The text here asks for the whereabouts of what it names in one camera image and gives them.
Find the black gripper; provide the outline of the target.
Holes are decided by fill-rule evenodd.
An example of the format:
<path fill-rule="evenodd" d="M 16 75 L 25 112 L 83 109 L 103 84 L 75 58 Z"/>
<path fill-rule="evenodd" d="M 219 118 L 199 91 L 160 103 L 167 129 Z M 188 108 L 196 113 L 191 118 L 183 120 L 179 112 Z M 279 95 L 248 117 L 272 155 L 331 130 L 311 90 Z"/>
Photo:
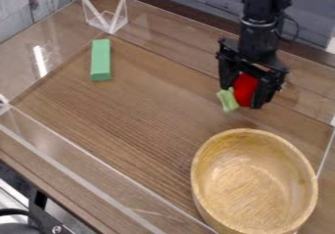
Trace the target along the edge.
<path fill-rule="evenodd" d="M 271 101 L 271 95 L 283 88 L 288 66 L 275 53 L 267 54 L 260 60 L 251 59 L 237 51 L 237 41 L 221 37 L 220 49 L 216 53 L 219 61 L 220 87 L 228 90 L 237 75 L 244 72 L 257 81 L 251 99 L 251 109 L 260 109 Z"/>

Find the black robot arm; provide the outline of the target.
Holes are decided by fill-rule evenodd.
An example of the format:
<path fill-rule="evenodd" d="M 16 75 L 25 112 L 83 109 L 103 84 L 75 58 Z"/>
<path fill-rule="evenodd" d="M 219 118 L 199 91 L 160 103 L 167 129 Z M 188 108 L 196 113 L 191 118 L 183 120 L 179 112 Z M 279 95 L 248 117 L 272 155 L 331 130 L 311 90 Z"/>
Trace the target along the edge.
<path fill-rule="evenodd" d="M 217 98 L 223 110 L 231 112 L 240 107 L 260 109 L 281 90 L 288 66 L 277 57 L 284 20 L 296 22 L 285 10 L 292 0 L 240 0 L 243 11 L 239 18 L 239 39 L 221 37 L 216 53 L 219 61 L 220 91 Z"/>

